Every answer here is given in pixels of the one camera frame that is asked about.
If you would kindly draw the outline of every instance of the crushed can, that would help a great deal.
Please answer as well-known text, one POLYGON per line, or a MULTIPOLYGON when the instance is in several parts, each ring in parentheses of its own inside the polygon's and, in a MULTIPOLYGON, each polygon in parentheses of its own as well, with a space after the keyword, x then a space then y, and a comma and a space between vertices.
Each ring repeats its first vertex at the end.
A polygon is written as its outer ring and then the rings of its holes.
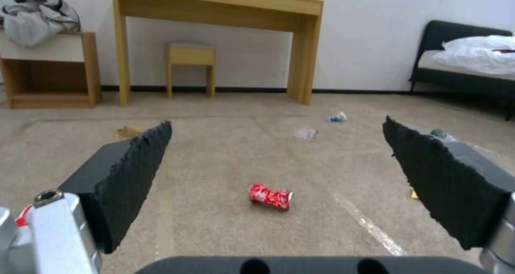
POLYGON ((289 190, 271 190, 263 184, 254 184, 249 191, 250 201, 260 202, 287 211, 293 193, 289 190))

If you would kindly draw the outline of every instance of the black bed frame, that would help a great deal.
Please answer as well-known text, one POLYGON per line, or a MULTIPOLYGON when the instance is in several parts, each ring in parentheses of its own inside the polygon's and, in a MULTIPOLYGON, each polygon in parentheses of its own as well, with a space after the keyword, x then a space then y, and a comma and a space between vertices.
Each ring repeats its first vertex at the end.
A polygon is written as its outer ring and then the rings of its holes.
POLYGON ((506 120, 510 120, 511 112, 513 111, 513 100, 515 99, 515 81, 418 67, 418 61, 422 54, 428 50, 443 50, 443 42, 460 39, 462 37, 489 35, 512 36, 513 33, 505 30, 475 27, 473 25, 461 25, 459 23, 447 23, 445 21, 430 21, 425 26, 417 58, 413 65, 412 76, 410 78, 412 82, 410 94, 413 93, 416 82, 427 82, 451 89, 460 89, 461 91, 500 97, 508 100, 506 120))

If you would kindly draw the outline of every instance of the mattress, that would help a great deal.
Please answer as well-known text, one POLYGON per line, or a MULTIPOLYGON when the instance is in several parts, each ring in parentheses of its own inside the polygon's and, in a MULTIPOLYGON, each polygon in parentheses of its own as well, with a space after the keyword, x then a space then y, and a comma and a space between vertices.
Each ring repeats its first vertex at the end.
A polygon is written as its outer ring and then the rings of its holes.
POLYGON ((475 72, 466 68, 462 67, 454 67, 445 65, 442 63, 439 63, 432 59, 432 56, 438 52, 441 52, 440 50, 433 50, 433 51, 426 51, 422 54, 420 57, 420 60, 418 62, 418 67, 421 69, 430 69, 430 70, 438 70, 438 71, 445 71, 445 72, 453 72, 453 73, 459 73, 459 74, 467 74, 467 75, 474 75, 474 76, 485 76, 488 78, 500 78, 503 80, 509 80, 509 81, 515 81, 515 75, 493 75, 493 74, 484 74, 480 72, 475 72))

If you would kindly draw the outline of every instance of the black foam pad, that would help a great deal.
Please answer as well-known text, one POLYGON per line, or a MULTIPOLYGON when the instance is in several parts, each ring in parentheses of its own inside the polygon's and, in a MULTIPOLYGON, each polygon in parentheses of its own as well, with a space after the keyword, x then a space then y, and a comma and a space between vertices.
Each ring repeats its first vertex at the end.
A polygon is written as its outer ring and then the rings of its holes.
POLYGON ((515 190, 514 177, 464 143, 442 142, 389 117, 383 133, 431 217, 465 250, 486 246, 515 190))
POLYGON ((59 189, 79 195, 97 246, 114 252, 147 198, 171 138, 170 122, 104 145, 59 189))

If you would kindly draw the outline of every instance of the black baseboard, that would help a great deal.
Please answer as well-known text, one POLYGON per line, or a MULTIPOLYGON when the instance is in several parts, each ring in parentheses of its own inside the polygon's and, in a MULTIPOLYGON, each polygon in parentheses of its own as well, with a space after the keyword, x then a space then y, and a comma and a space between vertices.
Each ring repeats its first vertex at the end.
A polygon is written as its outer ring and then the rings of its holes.
MULTIPOLYGON (((131 86, 133 92, 166 92, 165 86, 131 86)), ((119 91, 117 85, 102 85, 102 91, 119 91)), ((205 92, 206 87, 202 86, 176 86, 173 87, 173 92, 205 92)), ((258 88, 258 87, 217 87, 217 92, 227 93, 285 93, 285 88, 258 88)), ((409 95, 410 91, 385 91, 385 90, 347 90, 347 89, 313 89, 313 93, 320 94, 372 94, 372 95, 409 95)), ((414 91, 413 95, 416 96, 470 96, 466 92, 438 92, 438 91, 414 91)))

